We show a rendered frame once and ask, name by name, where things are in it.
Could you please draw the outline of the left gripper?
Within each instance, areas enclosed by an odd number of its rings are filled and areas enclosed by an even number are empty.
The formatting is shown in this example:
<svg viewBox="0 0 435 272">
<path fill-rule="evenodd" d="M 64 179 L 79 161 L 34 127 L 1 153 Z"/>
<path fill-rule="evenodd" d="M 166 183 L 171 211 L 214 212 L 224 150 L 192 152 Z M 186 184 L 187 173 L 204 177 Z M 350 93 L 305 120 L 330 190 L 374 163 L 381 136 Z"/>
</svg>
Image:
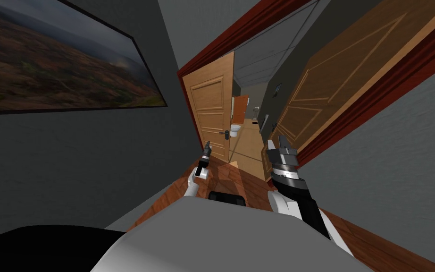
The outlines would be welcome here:
<svg viewBox="0 0 435 272">
<path fill-rule="evenodd" d="M 211 152 L 212 152 L 212 145 L 210 144 L 210 141 L 207 141 L 206 144 L 204 145 L 204 150 L 203 150 L 203 155 L 201 157 L 201 161 L 208 163 Z"/>
</svg>

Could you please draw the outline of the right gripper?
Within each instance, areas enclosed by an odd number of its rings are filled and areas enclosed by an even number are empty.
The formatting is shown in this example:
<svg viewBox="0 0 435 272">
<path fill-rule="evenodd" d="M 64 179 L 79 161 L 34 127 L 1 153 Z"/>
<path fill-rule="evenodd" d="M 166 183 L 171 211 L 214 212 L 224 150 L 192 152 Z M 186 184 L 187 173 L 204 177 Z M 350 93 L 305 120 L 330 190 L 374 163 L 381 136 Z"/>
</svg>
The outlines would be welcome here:
<svg viewBox="0 0 435 272">
<path fill-rule="evenodd" d="M 267 155 L 272 165 L 288 165 L 297 168 L 297 152 L 291 149 L 291 144 L 285 135 L 278 136 L 279 148 L 275 149 L 273 140 L 267 140 Z"/>
</svg>

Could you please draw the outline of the orange door leaf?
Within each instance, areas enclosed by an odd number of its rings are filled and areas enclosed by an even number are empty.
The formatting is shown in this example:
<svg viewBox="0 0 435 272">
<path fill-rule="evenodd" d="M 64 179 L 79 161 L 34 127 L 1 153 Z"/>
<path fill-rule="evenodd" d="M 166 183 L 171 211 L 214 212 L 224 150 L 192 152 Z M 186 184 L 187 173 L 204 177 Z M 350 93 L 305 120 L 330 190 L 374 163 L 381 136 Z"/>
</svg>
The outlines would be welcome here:
<svg viewBox="0 0 435 272">
<path fill-rule="evenodd" d="M 248 104 L 248 95 L 236 96 L 233 98 L 233 124 L 243 124 L 245 119 L 246 108 Z"/>
</svg>

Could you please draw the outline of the light wooden door leaf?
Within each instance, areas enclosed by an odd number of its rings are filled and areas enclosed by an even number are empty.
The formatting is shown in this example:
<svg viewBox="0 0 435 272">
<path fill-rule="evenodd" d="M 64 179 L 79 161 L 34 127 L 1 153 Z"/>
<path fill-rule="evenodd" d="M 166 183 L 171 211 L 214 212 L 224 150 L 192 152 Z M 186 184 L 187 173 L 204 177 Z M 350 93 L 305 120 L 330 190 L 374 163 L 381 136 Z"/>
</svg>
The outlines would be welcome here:
<svg viewBox="0 0 435 272">
<path fill-rule="evenodd" d="M 183 77 L 193 117 L 203 144 L 210 141 L 212 156 L 229 161 L 234 52 Z"/>
</svg>

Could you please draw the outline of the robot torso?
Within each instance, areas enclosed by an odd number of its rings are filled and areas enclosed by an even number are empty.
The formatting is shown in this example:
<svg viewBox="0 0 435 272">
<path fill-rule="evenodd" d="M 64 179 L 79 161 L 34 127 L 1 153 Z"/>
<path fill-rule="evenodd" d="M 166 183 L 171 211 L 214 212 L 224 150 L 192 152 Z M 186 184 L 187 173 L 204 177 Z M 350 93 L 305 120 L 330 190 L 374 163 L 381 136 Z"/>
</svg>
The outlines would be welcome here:
<svg viewBox="0 0 435 272">
<path fill-rule="evenodd" d="M 187 272 L 373 272 L 302 220 L 184 196 L 119 239 Z"/>
</svg>

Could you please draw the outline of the brown wooden door leaf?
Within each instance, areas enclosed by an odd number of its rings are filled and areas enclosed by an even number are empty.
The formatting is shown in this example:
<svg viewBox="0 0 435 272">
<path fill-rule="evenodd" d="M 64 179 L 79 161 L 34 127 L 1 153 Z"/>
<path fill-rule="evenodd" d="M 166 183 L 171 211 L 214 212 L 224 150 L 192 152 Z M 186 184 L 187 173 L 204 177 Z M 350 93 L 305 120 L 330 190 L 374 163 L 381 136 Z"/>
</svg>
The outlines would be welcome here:
<svg viewBox="0 0 435 272">
<path fill-rule="evenodd" d="M 435 0 L 330 0 L 268 83 L 263 141 L 304 152 L 434 28 Z"/>
</svg>

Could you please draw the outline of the framed landscape picture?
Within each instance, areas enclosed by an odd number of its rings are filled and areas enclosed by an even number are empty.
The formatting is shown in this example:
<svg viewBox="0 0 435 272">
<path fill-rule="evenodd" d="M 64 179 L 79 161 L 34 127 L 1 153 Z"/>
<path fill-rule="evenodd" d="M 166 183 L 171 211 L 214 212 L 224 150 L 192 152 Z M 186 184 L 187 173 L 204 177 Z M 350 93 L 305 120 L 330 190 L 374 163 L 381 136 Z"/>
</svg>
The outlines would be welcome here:
<svg viewBox="0 0 435 272">
<path fill-rule="evenodd" d="M 0 0 L 0 114 L 166 105 L 129 34 L 68 0 Z"/>
</svg>

